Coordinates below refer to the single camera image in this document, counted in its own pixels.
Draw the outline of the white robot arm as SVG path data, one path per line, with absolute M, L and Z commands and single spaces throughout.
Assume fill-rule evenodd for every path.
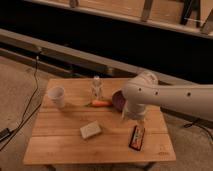
M 159 85 L 156 75 L 144 71 L 122 87 L 123 115 L 141 120 L 147 105 L 155 105 L 213 122 L 213 85 Z

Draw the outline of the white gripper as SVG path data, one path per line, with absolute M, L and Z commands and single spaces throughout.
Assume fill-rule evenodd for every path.
M 146 114 L 145 104 L 133 104 L 126 102 L 122 111 L 123 119 L 131 119 L 135 121 L 143 120 Z

